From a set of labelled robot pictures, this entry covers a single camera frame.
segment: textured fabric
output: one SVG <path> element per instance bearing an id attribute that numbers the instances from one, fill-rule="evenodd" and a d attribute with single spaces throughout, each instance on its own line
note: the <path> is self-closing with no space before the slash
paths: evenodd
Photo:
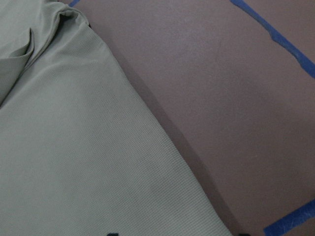
<path id="1" fill-rule="evenodd" d="M 1 236 L 230 235 L 79 11 L 2 0 L 0 22 Z"/>

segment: blue tape strip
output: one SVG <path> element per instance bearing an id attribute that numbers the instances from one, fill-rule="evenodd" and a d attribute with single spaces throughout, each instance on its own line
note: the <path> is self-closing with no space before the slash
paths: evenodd
<path id="1" fill-rule="evenodd" d="M 73 0 L 71 3 L 69 3 L 69 6 L 73 7 L 75 4 L 77 4 L 80 0 Z"/>
<path id="2" fill-rule="evenodd" d="M 272 40 L 279 43 L 285 49 L 287 49 L 297 61 L 301 67 L 313 78 L 315 78 L 315 64 L 308 59 L 300 50 L 298 50 L 292 43 L 290 43 L 285 37 L 283 37 L 275 28 L 273 28 L 265 19 L 258 15 L 250 6 L 248 6 L 243 0 L 230 0 L 234 5 L 238 6 L 255 20 L 257 20 L 271 35 Z"/>
<path id="3" fill-rule="evenodd" d="M 266 236 L 281 236 L 315 217 L 315 200 L 307 203 L 264 229 Z"/>

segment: painter's tape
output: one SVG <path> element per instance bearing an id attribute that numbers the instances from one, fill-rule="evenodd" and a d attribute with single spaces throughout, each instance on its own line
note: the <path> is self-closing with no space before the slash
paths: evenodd
<path id="1" fill-rule="evenodd" d="M 264 229 L 266 236 L 281 236 L 315 217 L 315 199 Z"/>
<path id="2" fill-rule="evenodd" d="M 77 4 L 80 0 L 73 0 L 71 3 L 69 3 L 69 6 L 73 7 L 75 4 Z"/>
<path id="3" fill-rule="evenodd" d="M 257 20 L 271 35 L 271 38 L 287 49 L 297 61 L 301 67 L 313 78 L 315 78 L 315 64 L 308 59 L 300 50 L 298 50 L 292 43 L 290 43 L 285 37 L 283 37 L 275 28 L 273 28 L 265 19 L 257 14 L 250 6 L 248 6 L 243 0 L 230 0 L 234 5 L 238 6 L 255 20 Z"/>

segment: brown surface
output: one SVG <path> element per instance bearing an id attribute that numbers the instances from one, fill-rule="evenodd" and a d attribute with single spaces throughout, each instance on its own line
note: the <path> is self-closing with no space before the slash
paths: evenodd
<path id="1" fill-rule="evenodd" d="M 248 3 L 315 60 L 315 3 Z M 315 198 L 315 80 L 250 16 L 228 0 L 81 0 L 76 7 L 235 235 L 262 236 Z M 315 235 L 312 223 L 294 235 Z"/>

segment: ribbed fabric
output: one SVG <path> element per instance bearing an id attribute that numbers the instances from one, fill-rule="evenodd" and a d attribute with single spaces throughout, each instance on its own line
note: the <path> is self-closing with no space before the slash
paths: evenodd
<path id="1" fill-rule="evenodd" d="M 2 0 L 0 22 L 1 55 L 29 53 L 0 61 L 1 236 L 231 235 L 79 11 Z"/>

